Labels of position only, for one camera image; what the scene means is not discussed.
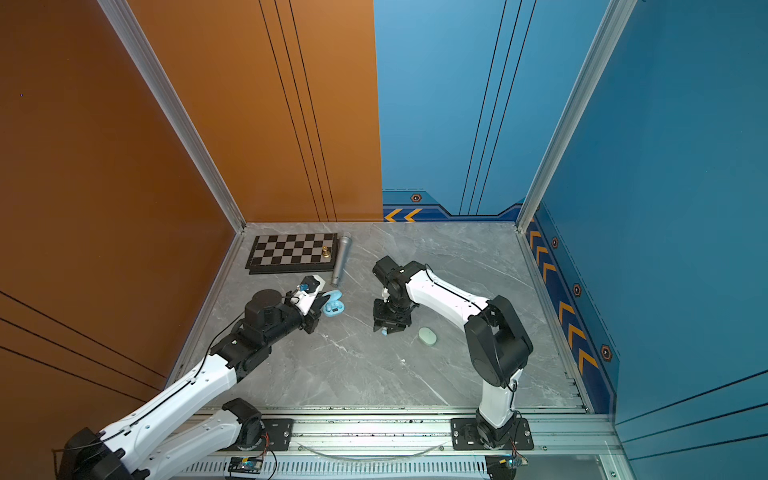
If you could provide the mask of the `left green circuit board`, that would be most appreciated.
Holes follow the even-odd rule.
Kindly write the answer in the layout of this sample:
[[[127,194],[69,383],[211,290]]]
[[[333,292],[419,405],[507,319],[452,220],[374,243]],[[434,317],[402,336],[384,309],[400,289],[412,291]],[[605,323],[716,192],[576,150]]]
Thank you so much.
[[[243,476],[243,475],[260,475],[264,466],[264,459],[262,457],[247,456],[247,457],[231,457],[227,466],[227,475]]]

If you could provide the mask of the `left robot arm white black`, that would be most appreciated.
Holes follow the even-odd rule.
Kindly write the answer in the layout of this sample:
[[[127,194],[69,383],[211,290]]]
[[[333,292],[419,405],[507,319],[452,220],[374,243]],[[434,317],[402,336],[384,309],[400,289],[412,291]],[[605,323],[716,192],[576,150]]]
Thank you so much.
[[[317,327],[329,292],[303,282],[287,294],[257,292],[230,333],[181,379],[99,432],[84,428],[54,455],[58,479],[170,479],[225,447],[267,450],[262,413],[248,401],[226,402],[208,419],[183,424],[234,387],[295,330]]]

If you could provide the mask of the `left aluminium corner post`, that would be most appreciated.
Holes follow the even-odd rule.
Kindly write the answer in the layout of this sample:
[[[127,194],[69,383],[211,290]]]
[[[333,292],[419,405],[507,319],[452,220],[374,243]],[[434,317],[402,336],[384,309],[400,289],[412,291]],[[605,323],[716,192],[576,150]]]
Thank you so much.
[[[226,219],[235,232],[242,232],[246,227],[244,215],[129,3],[124,0],[99,0],[98,5]]]

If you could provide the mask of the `aluminium front rail frame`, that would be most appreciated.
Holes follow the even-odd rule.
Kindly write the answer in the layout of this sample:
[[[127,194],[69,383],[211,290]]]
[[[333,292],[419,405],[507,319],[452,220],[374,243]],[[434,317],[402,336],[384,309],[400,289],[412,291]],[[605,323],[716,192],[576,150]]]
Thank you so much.
[[[529,422],[535,448],[531,451],[453,449],[450,420],[476,418],[476,413],[434,410],[351,411],[269,411],[266,419],[293,421],[290,444],[285,451],[309,452],[317,456],[350,460],[355,456],[378,457],[394,461],[402,456],[416,457],[432,452],[578,454],[608,456],[607,472],[629,478],[632,473],[614,427],[604,415],[519,413]]]

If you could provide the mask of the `right aluminium corner post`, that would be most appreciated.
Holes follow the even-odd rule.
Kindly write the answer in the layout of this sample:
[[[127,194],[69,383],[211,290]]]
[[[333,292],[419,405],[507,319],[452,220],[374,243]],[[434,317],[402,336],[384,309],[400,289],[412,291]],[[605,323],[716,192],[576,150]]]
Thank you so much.
[[[613,0],[608,3],[525,197],[516,220],[518,233],[525,233],[533,220],[636,4],[636,0]]]

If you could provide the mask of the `blue earbud charging case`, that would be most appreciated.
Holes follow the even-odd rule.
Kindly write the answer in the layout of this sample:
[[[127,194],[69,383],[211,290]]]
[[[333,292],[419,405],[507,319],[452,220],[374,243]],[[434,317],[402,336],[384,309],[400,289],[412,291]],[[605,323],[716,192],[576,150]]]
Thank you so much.
[[[340,290],[332,290],[326,292],[323,295],[323,298],[326,300],[322,307],[322,311],[325,316],[335,317],[344,312],[345,305],[341,301],[342,292]]]

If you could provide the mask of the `green circuit board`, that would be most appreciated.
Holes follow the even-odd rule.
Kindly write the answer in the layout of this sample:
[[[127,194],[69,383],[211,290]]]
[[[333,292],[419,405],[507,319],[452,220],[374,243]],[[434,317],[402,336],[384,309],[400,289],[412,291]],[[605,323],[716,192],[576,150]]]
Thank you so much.
[[[515,470],[528,464],[528,459],[523,455],[505,456],[499,461],[499,465],[508,470]]]
[[[227,466],[227,475],[243,476],[243,475],[260,475],[264,466],[264,459],[262,457],[247,456],[247,457],[231,457]]]

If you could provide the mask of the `silver microphone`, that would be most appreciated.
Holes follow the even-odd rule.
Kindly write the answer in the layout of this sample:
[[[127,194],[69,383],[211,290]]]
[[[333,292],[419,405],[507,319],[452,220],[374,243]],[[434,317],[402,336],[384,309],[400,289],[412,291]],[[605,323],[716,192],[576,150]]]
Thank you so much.
[[[341,276],[343,274],[346,259],[348,256],[348,251],[350,249],[350,246],[352,244],[352,238],[351,235],[347,232],[345,232],[339,239],[337,250],[336,250],[336,261],[334,264],[334,269],[332,272],[331,277],[331,285],[333,287],[338,287],[341,281]]]

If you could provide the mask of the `black white chessboard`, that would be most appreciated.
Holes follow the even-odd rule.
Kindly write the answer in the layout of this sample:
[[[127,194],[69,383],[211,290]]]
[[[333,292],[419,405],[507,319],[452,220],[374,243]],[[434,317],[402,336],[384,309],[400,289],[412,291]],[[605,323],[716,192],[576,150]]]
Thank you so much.
[[[337,233],[257,235],[245,269],[251,275],[316,273],[334,269],[339,239]],[[322,258],[322,247],[331,249]]]

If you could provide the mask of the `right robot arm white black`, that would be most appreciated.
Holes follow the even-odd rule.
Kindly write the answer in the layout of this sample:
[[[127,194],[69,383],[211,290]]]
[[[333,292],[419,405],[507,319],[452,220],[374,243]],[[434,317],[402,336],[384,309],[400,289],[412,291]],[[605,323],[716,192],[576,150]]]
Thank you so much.
[[[402,332],[412,312],[426,307],[463,330],[471,363],[483,380],[476,411],[479,443],[488,449],[530,450],[530,429],[516,408],[519,382],[533,342],[511,302],[464,291],[416,261],[401,266],[391,257],[378,260],[372,273],[383,286],[374,301],[375,331]]]

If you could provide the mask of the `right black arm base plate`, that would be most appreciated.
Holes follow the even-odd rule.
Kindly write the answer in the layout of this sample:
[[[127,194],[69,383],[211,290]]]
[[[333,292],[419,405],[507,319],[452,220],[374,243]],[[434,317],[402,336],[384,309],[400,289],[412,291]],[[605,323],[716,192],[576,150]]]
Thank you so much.
[[[531,451],[535,448],[529,422],[513,416],[501,428],[494,428],[482,418],[452,418],[450,420],[453,449]]]

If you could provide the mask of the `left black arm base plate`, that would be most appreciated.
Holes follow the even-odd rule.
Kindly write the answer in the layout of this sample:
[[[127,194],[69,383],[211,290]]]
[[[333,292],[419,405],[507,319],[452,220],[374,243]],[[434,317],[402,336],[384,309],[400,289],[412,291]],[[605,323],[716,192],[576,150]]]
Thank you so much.
[[[212,451],[285,451],[290,444],[292,429],[291,419],[266,419],[243,423],[232,416],[213,416],[202,433],[204,444]]]

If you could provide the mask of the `aluminium corner post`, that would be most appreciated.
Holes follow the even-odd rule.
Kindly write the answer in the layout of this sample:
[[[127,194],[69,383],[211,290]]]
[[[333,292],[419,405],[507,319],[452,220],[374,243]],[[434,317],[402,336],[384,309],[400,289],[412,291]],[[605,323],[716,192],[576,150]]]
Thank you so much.
[[[99,0],[98,5],[226,219],[235,232],[242,232],[246,227],[244,215],[129,3],[124,0]]]
[[[608,3],[525,197],[516,220],[518,233],[525,233],[533,220],[636,4],[636,0],[613,0]]]

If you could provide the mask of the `green earbud charging case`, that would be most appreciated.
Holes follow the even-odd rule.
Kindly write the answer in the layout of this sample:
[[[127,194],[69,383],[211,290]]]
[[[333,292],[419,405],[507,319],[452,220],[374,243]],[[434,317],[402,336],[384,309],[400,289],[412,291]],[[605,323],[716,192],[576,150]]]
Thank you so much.
[[[422,327],[418,331],[418,339],[426,346],[434,346],[437,343],[438,337],[432,329]]]

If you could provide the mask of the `right green circuit board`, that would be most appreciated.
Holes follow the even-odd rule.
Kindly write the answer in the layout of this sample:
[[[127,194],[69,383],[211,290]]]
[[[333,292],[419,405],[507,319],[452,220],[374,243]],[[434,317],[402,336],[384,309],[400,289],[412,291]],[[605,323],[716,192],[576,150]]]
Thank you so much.
[[[523,455],[505,456],[499,461],[499,465],[508,470],[515,470],[528,464],[528,459]]]

